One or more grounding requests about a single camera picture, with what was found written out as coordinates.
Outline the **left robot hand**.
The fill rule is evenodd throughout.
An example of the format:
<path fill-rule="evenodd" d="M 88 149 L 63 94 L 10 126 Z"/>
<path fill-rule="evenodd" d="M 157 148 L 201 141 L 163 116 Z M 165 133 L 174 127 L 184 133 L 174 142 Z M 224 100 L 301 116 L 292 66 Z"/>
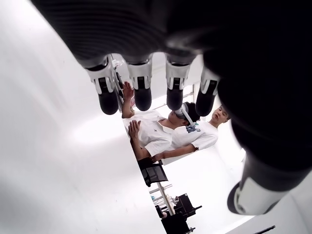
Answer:
<path fill-rule="evenodd" d="M 118 110 L 110 55 L 128 63 L 136 105 L 151 106 L 151 55 L 167 57 L 167 103 L 177 110 L 196 55 L 204 67 L 196 110 L 215 96 L 246 151 L 228 208 L 270 211 L 312 169 L 312 3 L 309 0 L 35 0 L 96 87 Z"/>

